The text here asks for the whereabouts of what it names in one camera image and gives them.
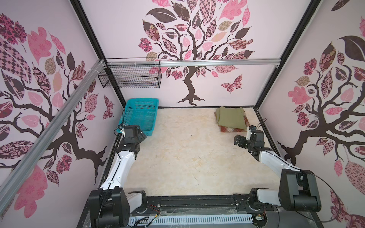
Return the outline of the olive and white skirt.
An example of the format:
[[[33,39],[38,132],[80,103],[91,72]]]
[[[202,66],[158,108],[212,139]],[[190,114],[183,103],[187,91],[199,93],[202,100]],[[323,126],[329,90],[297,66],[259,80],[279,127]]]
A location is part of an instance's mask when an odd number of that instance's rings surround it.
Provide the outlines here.
[[[216,122],[223,127],[246,130],[246,113],[243,108],[227,108],[221,106],[216,109]]]

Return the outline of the red plaid skirt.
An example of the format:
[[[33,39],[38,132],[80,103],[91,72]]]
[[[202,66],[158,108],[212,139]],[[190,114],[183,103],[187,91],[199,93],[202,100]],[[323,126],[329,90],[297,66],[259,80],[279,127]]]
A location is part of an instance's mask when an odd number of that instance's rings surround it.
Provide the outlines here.
[[[245,121],[246,125],[250,125],[250,122],[249,122],[247,116],[244,116],[244,121]],[[219,127],[221,133],[242,133],[242,132],[247,132],[247,129],[226,127],[226,126],[221,126],[219,124],[218,124],[218,127]]]

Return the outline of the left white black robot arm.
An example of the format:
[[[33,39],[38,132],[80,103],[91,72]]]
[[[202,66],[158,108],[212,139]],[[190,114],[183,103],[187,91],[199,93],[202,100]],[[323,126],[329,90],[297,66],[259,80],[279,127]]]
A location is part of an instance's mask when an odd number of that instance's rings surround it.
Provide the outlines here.
[[[123,228],[128,225],[132,212],[146,212],[145,191],[126,193],[124,190],[128,174],[140,150],[140,143],[144,139],[144,133],[121,134],[113,167],[100,188],[92,191],[88,197],[92,228]]]

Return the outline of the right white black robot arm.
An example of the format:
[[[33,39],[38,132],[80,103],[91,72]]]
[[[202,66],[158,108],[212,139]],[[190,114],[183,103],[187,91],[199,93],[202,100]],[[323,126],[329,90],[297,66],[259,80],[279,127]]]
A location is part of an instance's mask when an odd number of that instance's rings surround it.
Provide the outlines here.
[[[234,145],[244,148],[257,161],[280,177],[277,190],[252,188],[248,204],[257,211],[266,205],[280,206],[286,211],[319,212],[322,208],[316,177],[313,172],[295,167],[264,146],[263,133],[234,137]]]

